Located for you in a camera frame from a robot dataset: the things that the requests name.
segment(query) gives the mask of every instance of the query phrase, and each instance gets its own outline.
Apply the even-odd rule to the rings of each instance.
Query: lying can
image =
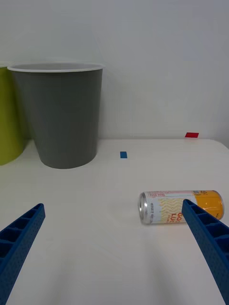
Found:
[[[181,212],[189,199],[217,219],[224,214],[224,204],[216,191],[153,191],[139,196],[138,209],[144,224],[185,223]]]

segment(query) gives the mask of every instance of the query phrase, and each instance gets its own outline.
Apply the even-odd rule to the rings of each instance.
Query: yellow-green trash can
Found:
[[[23,151],[14,86],[6,66],[0,63],[0,165],[14,160]]]

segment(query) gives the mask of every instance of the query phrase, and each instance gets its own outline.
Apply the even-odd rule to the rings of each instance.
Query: red tape marker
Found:
[[[187,132],[185,138],[198,138],[198,132]]]

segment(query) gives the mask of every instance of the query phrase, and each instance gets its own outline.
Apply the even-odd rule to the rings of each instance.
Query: gray trash can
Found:
[[[12,71],[41,161],[73,168],[96,155],[103,66],[17,64]]]

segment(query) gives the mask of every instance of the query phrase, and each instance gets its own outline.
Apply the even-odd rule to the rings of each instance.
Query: white trash can rim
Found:
[[[61,73],[101,70],[104,68],[104,65],[87,62],[44,62],[13,64],[7,68],[16,72]]]

